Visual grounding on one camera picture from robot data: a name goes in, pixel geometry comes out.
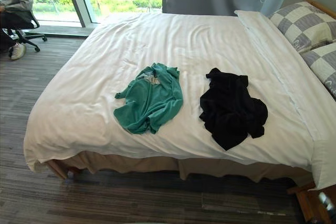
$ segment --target headboard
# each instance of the headboard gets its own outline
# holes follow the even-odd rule
[[[309,4],[315,6],[316,8],[320,9],[321,11],[325,12],[329,16],[336,19],[336,12],[335,11],[325,7],[324,5],[322,5],[319,2],[314,1],[314,0],[304,0],[304,1],[307,1]]]

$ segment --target gray carpet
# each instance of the gray carpet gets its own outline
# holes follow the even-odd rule
[[[82,39],[35,40],[24,58],[0,57],[0,223],[304,223],[287,179],[262,180],[175,172],[88,171],[62,181],[25,164],[29,113],[45,86]]]

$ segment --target chair base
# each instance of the chair base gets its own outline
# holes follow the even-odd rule
[[[36,34],[36,35],[22,35],[21,30],[15,30],[17,36],[19,36],[18,43],[30,44],[35,47],[36,52],[40,52],[40,48],[35,43],[31,42],[30,39],[42,38],[43,41],[47,41],[47,37],[44,34]]]

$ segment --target green shirt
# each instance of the green shirt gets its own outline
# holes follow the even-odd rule
[[[115,98],[126,98],[125,105],[114,110],[121,126],[134,134],[147,130],[155,134],[172,119],[183,104],[178,82],[180,72],[164,64],[154,63],[142,70],[135,80]]]

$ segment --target pillow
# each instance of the pillow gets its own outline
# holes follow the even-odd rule
[[[302,57],[336,99],[336,43],[306,52]]]
[[[286,6],[270,20],[301,54],[336,41],[336,19],[307,2]]]

